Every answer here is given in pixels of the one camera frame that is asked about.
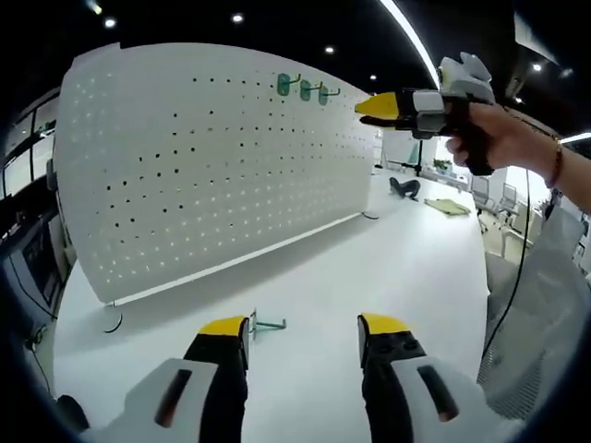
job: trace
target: person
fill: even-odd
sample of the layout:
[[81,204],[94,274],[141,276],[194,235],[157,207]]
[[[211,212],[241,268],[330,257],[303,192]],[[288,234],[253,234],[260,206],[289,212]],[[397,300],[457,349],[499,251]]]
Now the person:
[[[572,203],[591,211],[591,161],[563,149],[553,138],[509,115],[501,106],[470,104],[470,119],[491,137],[488,164],[493,169],[518,166],[542,176],[549,187],[558,188]],[[458,137],[447,142],[448,151],[459,166],[468,154]]]

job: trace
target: green cloth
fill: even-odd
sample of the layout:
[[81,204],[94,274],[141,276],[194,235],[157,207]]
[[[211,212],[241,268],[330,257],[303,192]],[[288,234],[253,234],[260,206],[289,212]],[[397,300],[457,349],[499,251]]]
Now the green cloth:
[[470,213],[466,206],[462,206],[449,198],[437,198],[436,200],[425,198],[425,204],[447,215],[467,215]]

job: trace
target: table surface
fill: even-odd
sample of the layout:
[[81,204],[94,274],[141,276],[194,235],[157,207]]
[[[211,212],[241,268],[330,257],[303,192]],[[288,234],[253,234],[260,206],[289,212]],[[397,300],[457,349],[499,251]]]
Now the table surface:
[[[55,390],[73,395],[92,426],[123,411],[126,393],[164,359],[181,357],[207,322],[256,307],[287,329],[250,344],[243,441],[369,442],[356,316],[403,319],[426,352],[476,379],[485,336],[484,248],[472,196],[419,179],[420,202],[371,177],[368,211],[291,245],[125,305],[103,306],[79,264],[57,321]],[[423,198],[472,210],[448,217]],[[123,313],[121,327],[111,328]]]

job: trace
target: office chair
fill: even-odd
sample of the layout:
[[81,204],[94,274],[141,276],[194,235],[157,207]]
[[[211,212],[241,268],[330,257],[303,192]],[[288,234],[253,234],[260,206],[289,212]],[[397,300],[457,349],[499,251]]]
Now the office chair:
[[499,207],[497,209],[497,215],[505,213],[505,224],[507,224],[511,216],[517,216],[518,212],[515,210],[517,204],[517,189],[515,186],[507,185],[506,183],[502,186],[502,197],[499,201]]
[[480,220],[480,214],[482,214],[483,210],[490,210],[488,202],[492,199],[488,196],[488,178],[474,175],[470,185],[470,192],[472,193],[476,205],[478,223],[480,223],[480,232],[485,233],[488,231],[488,227]]

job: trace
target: black handle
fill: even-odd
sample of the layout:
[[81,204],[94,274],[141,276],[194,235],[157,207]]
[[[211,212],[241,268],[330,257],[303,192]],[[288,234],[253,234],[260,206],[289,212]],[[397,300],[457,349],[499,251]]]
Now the black handle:
[[451,110],[446,115],[447,125],[441,134],[462,139],[460,150],[468,153],[465,164],[473,175],[491,175],[494,170],[487,160],[490,136],[470,121],[470,101],[452,97],[446,98],[446,104],[451,105]]

